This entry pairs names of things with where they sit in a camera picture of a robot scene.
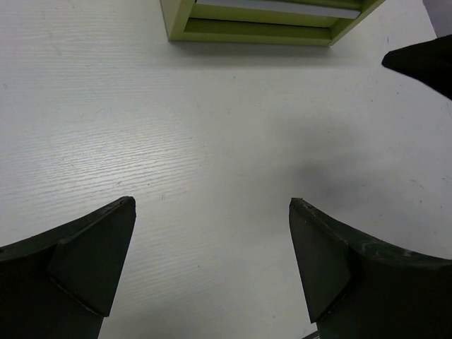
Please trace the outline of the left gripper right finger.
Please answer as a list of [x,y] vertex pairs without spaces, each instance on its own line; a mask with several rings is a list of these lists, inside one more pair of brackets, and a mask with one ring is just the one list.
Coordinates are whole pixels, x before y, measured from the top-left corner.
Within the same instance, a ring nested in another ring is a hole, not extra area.
[[346,225],[300,198],[289,224],[315,338],[450,338],[451,261]]

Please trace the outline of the green metal drawer chest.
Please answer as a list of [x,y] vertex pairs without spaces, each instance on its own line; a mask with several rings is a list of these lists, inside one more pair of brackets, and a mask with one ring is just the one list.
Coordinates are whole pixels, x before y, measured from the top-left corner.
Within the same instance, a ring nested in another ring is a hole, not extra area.
[[381,1],[161,1],[170,41],[330,47]]

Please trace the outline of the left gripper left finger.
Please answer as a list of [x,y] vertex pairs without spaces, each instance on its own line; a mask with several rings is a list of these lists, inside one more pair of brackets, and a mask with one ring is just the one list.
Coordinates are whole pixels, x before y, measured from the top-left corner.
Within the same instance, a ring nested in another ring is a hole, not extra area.
[[2,338],[98,338],[136,221],[121,197],[1,248]]

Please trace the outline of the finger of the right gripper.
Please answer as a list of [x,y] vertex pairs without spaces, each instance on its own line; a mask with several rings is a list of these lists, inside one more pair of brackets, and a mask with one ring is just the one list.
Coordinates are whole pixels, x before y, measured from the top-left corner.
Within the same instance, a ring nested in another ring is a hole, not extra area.
[[388,52],[381,64],[451,99],[451,35]]

